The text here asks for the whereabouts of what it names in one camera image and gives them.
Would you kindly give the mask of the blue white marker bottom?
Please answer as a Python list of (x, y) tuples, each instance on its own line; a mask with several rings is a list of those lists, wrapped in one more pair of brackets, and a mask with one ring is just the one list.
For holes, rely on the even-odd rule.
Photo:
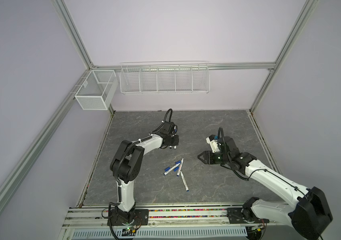
[(189, 192), (189, 187), (188, 187), (188, 184), (187, 184), (187, 182), (186, 182), (185, 176), (184, 176), (184, 174), (183, 174), (182, 171), (180, 172), (180, 176), (181, 176), (181, 178), (182, 178), (182, 181), (183, 181), (183, 184), (184, 184), (184, 186), (185, 186), (186, 191)]

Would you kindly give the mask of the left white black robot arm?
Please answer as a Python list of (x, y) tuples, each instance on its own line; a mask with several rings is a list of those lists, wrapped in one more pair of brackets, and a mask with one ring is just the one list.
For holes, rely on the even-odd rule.
[(174, 122), (163, 121), (148, 136), (133, 142), (124, 140), (120, 143), (110, 163), (117, 185), (117, 202), (113, 205), (120, 216), (128, 219), (135, 211), (134, 181), (140, 172), (144, 155), (156, 149), (178, 146), (177, 132), (178, 126)]

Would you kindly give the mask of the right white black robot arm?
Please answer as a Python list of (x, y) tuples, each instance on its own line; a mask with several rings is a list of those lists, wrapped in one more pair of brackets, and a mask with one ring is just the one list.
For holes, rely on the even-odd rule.
[(210, 135), (206, 141), (211, 149), (198, 155), (201, 162), (229, 169), (243, 181), (255, 180), (284, 200), (278, 204), (252, 197), (243, 204), (238, 218), (248, 223), (269, 220), (284, 224), (307, 240), (322, 238), (333, 216), (321, 189), (310, 189), (282, 176), (254, 155), (240, 152), (228, 136)]

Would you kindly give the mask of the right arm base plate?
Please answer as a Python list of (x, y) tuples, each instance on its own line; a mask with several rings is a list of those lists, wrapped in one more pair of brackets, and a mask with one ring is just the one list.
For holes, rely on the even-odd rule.
[(268, 224), (267, 219), (257, 218), (251, 210), (241, 207), (227, 208), (227, 218), (230, 224)]

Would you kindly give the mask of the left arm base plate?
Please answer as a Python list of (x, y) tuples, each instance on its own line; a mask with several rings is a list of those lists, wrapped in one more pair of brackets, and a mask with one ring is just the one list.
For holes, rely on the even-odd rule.
[(129, 212), (124, 212), (120, 209), (111, 210), (110, 218), (108, 220), (108, 225), (112, 226), (146, 226), (149, 220), (149, 210), (148, 209), (132, 209)]

